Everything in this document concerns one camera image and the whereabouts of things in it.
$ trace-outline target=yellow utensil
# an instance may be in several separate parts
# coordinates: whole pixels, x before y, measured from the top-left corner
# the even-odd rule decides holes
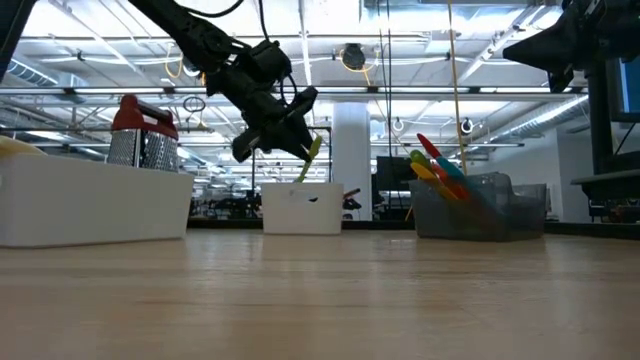
[[[413,169],[413,171],[421,179],[429,181],[429,183],[436,189],[438,194],[440,194],[440,196],[442,196],[443,198],[447,200],[458,200],[458,197],[456,197],[456,195],[452,193],[451,190],[449,190],[446,186],[444,186],[444,184],[442,184],[440,180],[438,180],[438,178],[431,171],[427,170],[427,168],[425,168],[424,166],[418,163],[412,162],[411,169]]]
[[[420,150],[411,151],[411,153],[409,154],[409,157],[411,158],[411,162],[418,163],[424,166],[425,168],[427,168],[427,170],[433,172],[433,170],[431,169],[431,163],[429,162],[429,159],[427,159],[427,157],[424,156],[424,154],[421,153]]]
[[[311,158],[311,161],[304,164],[304,167],[302,168],[302,172],[300,172],[300,176],[298,176],[298,178],[295,179],[293,182],[304,181],[304,178],[307,175],[307,171],[309,171],[309,167],[311,166],[311,162],[313,161],[313,159],[315,159],[316,156],[318,156],[318,152],[320,151],[320,145],[322,145],[322,136],[318,135],[313,140],[313,143],[311,143],[311,147],[309,148],[309,157]]]

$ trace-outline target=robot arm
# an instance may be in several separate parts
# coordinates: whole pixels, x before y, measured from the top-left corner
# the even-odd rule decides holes
[[[640,53],[639,0],[563,0],[562,9],[556,24],[503,51],[505,59],[546,71],[553,92],[594,61],[631,61]]]
[[[308,87],[291,104],[271,95],[276,81],[291,74],[291,61],[278,42],[251,47],[228,36],[209,21],[193,16],[174,0],[129,0],[169,34],[185,58],[206,74],[207,95],[221,93],[241,112],[247,129],[232,143],[233,156],[246,160],[256,147],[282,149],[310,161],[312,138],[304,121],[317,90]]]

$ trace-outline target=white column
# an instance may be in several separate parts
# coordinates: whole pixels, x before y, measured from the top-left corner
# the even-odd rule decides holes
[[[354,199],[362,205],[354,220],[371,220],[371,146],[367,103],[336,103],[333,108],[333,181],[344,191],[360,188]]]

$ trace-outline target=wooden table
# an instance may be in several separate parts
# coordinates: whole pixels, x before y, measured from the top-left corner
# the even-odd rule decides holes
[[[640,242],[190,231],[0,249],[0,358],[638,359]]]

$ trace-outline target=white plastic bin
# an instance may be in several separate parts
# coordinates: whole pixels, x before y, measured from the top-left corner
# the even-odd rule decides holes
[[[0,158],[0,246],[185,235],[193,177],[58,156]]]
[[[342,231],[342,184],[262,185],[265,234],[338,235]]]

